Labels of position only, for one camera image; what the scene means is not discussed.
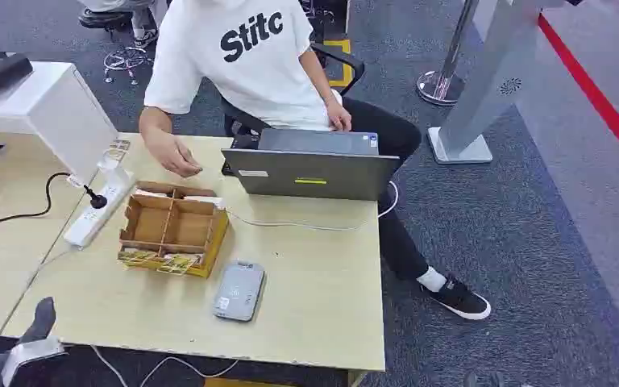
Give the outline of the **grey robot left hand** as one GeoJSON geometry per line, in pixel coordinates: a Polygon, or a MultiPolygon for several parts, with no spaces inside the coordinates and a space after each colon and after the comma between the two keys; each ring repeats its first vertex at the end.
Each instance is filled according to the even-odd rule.
{"type": "Polygon", "coordinates": [[[30,343],[46,339],[56,322],[55,303],[52,297],[40,300],[35,308],[31,325],[20,336],[19,343],[30,343]]]}

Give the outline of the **person's left hand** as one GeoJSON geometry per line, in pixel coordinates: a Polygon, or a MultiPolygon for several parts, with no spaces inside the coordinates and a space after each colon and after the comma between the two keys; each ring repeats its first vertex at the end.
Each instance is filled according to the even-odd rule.
{"type": "Polygon", "coordinates": [[[351,131],[351,115],[337,100],[326,103],[327,116],[332,131],[351,131]]]}

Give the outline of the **person's right hand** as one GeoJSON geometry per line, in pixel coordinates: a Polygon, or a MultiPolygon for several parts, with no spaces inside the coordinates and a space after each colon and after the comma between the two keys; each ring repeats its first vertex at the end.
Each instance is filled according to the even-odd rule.
{"type": "Polygon", "coordinates": [[[151,155],[169,172],[188,178],[202,171],[191,151],[175,135],[155,129],[145,131],[141,136],[151,155]]]}

